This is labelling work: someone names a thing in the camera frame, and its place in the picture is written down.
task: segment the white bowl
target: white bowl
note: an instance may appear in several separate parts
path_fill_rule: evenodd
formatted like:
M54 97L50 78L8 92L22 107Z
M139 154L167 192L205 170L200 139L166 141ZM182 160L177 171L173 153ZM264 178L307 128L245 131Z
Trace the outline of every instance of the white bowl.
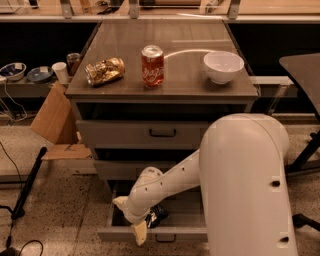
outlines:
M27 66L23 63L16 62L5 65L0 69L0 75L10 81L18 81L24 76Z
M244 66L243 59L232 52L214 51L204 56L208 77L216 84L226 84L233 80Z

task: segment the red soda can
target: red soda can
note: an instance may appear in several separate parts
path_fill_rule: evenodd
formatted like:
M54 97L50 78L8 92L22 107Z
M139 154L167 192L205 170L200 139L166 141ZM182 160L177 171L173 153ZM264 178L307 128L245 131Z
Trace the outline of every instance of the red soda can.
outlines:
M149 88L156 88L164 79L164 57L159 46L148 45L141 51L142 79Z

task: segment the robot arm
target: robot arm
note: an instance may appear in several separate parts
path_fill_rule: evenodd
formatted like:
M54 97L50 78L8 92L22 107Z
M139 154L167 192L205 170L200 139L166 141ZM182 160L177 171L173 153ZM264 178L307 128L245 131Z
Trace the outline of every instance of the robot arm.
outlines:
M200 184L211 255L297 256L283 162L288 144L270 116L229 115L208 128L198 151L164 174L146 168L130 195L113 202L140 245L149 208Z
M117 197L113 203L123 211L138 245L146 240L145 218L150 208L163 199L200 185L199 150L163 174L155 167L145 168L128 197Z

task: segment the drawer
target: drawer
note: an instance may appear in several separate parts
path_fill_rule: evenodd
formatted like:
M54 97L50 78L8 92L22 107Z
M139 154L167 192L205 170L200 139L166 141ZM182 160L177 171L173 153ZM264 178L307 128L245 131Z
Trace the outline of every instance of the drawer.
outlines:
M198 149L208 122L77 121L90 148Z
M128 195L128 184L123 182L123 190L115 186L113 198ZM203 241L207 242L206 226L202 207L200 187L184 191L163 200L160 205L169 213L160 225L148 229L147 240L159 243ZM98 229L103 241L135 241L130 223L124 218L122 211L110 205L107 227Z
M95 160L94 166L101 180L137 180L140 173L148 166L165 171L175 166L170 161L101 161Z

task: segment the speckled floor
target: speckled floor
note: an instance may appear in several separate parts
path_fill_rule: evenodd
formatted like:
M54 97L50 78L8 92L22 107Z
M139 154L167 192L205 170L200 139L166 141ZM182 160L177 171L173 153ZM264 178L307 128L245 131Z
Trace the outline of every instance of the speckled floor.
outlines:
M290 135L289 161L304 148L309 133L320 126L303 118L282 119ZM16 162L21 174L27 174L42 146L47 142L29 129L28 123L7 126L0 122L0 141ZM0 149L1 175L16 175L13 164ZM287 179L292 213L303 213L320 221L320 172L291 175ZM13 208L19 195L18 185L0 185L0 205ZM107 225L109 204L104 183L96 175L73 175L63 160L43 162L24 206L25 216L15 221L12 246L20 250L30 240L43 243L44 256L81 255L206 255L207 244L147 242L137 247L134 241L103 242L97 229ZM11 218L0 210L0 252L5 249ZM320 233L305 226L296 229L300 256L318 256ZM24 256L39 255L40 246L32 243Z

